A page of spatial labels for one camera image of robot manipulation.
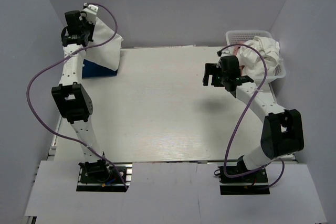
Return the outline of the pink printed t shirt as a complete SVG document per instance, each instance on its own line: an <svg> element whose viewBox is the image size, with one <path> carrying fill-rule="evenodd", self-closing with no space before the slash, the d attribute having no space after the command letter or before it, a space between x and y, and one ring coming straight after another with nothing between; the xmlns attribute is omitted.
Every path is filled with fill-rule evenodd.
<svg viewBox="0 0 336 224"><path fill-rule="evenodd" d="M236 57L240 56L240 53L239 53L240 48L241 48L240 45L235 46L234 49L233 49L233 55L235 55Z"/></svg>

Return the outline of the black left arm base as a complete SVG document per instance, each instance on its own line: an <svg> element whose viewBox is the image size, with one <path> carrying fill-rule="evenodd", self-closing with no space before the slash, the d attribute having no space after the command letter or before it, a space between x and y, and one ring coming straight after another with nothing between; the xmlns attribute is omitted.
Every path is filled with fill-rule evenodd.
<svg viewBox="0 0 336 224"><path fill-rule="evenodd" d="M116 168L99 160L95 163L81 162L76 191L124 193L132 176L132 164L116 164Z"/></svg>

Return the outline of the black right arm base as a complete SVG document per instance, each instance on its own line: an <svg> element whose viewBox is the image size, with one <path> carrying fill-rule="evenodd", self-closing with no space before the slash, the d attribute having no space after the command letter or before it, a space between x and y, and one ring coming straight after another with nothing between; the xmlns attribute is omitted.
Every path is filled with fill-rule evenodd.
<svg viewBox="0 0 336 224"><path fill-rule="evenodd" d="M237 178L228 178L224 174L224 167L219 166L214 171L219 178L220 194L225 196L237 195L269 195L268 177L265 169Z"/></svg>

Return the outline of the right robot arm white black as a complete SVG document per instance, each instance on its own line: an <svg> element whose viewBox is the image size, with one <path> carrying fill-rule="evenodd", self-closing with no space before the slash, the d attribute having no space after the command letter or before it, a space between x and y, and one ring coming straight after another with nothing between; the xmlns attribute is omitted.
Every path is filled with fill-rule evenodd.
<svg viewBox="0 0 336 224"><path fill-rule="evenodd" d="M278 158L303 150L300 112L285 109L268 99L251 77L241 75L235 56L223 56L218 63L206 63L203 85L225 88L246 105L244 113L252 110L263 123L260 144L238 159L237 172L231 177L251 174Z"/></svg>

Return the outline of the white Coca-Cola t shirt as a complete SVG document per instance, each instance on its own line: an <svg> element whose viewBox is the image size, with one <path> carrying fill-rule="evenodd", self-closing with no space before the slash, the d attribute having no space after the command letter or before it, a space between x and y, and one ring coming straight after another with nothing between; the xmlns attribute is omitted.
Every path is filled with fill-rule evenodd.
<svg viewBox="0 0 336 224"><path fill-rule="evenodd" d="M118 70L123 38L100 18L96 18L92 39L93 41L89 42L89 46L95 47L86 50L84 60L112 71Z"/></svg>

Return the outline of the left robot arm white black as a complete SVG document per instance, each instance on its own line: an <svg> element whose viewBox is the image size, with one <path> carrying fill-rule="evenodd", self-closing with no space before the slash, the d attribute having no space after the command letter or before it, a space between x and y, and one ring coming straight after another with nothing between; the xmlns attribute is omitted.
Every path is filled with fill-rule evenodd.
<svg viewBox="0 0 336 224"><path fill-rule="evenodd" d="M93 41L97 13L98 7L94 5L82 11L65 13L67 26L61 32L65 63L58 86L51 90L61 116L72 126L78 140L84 143L81 148L84 160L88 163L100 159L92 151L104 155L92 128L90 117L93 114L93 103L81 84L85 47Z"/></svg>

